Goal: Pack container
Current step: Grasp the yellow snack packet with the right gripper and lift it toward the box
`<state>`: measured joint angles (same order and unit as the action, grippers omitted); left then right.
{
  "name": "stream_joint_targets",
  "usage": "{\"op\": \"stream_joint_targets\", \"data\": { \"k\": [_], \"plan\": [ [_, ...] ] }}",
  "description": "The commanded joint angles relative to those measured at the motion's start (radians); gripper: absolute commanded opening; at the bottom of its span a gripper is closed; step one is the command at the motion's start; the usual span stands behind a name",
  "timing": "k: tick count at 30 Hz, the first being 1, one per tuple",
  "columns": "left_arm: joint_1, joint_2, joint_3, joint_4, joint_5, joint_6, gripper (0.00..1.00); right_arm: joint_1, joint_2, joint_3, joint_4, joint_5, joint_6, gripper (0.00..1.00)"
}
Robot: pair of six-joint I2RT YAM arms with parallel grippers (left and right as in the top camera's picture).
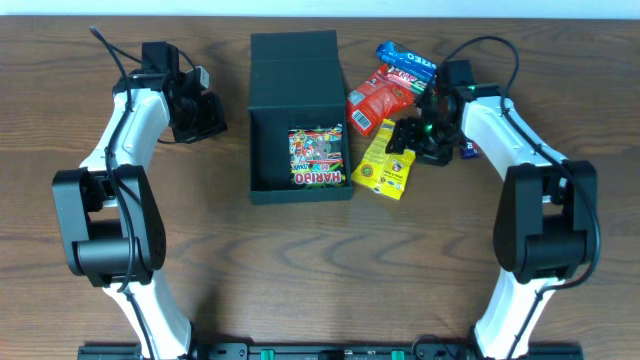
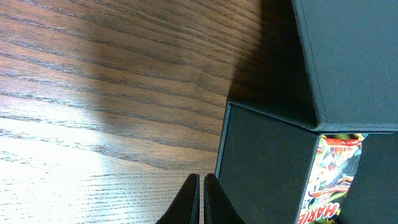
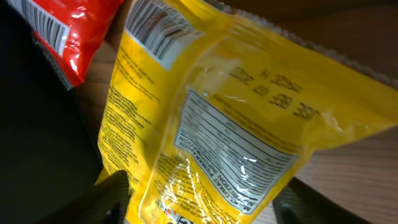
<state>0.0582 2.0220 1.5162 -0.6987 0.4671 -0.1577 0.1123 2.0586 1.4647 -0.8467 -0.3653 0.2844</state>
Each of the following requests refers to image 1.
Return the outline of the yellow snack bag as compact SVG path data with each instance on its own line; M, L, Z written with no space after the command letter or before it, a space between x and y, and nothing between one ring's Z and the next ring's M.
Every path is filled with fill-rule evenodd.
M377 194L399 200L404 193L410 167L416 155L409 149L401 154L386 153L386 146L394 127L395 123L392 120L383 120L351 178L354 183L365 186Z

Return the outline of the red snack bag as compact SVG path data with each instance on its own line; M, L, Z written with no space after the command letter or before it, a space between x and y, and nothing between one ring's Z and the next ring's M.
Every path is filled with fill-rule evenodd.
M414 103L415 94L386 78L388 64L379 67L347 95L347 120L363 136L387 117Z

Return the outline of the Haribo gummy candy bag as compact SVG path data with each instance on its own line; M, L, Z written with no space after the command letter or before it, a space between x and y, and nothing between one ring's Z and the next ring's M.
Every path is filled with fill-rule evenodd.
M294 128L288 131L290 185L313 190L343 187L343 127Z

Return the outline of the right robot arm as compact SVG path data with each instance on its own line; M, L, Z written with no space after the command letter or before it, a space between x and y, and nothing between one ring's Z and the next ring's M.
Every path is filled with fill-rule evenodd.
M548 147L497 84L475 82L466 60L447 60L419 98L418 118L397 121L386 151L447 165L456 146L473 142L503 181L492 243L500 273L482 317L463 344L416 343L418 358L580 359L571 344L531 344L552 295L584 282L600 250L597 173Z

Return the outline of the black cardboard gift box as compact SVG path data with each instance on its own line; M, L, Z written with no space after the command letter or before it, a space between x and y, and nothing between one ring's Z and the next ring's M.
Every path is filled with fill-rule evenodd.
M344 73L334 30L251 35L250 200L255 205L349 200L353 195ZM340 125L341 186L293 181L289 132Z

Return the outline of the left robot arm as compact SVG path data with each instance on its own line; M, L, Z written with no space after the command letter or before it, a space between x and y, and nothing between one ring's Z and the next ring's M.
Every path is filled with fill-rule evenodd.
M83 350L82 357L188 359L191 321L162 270L167 236L148 180L165 131L190 144L226 131L219 97L201 66L167 42L145 42L139 68L113 87L114 110L98 144L78 168L52 180L70 271L88 279L123 311L139 338L127 350Z

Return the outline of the blue Oreo cookie pack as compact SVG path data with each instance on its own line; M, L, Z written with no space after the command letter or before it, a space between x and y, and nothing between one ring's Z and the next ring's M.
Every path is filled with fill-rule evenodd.
M419 80L429 82L436 75L437 65L435 63L392 41L380 44L376 49L376 55L382 62L413 75Z

